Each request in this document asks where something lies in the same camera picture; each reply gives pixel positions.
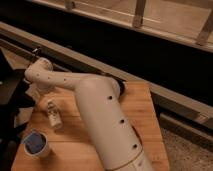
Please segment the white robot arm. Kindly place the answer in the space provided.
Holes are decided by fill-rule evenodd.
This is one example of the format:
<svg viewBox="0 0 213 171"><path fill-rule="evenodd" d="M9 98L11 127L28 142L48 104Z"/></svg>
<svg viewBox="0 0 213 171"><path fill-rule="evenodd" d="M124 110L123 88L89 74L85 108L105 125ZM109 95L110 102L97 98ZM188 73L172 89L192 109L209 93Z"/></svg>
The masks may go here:
<svg viewBox="0 0 213 171"><path fill-rule="evenodd" d="M53 70L40 58L25 70L37 85L72 90L80 116L106 171L154 171L142 142L121 109L123 85L109 76Z"/></svg>

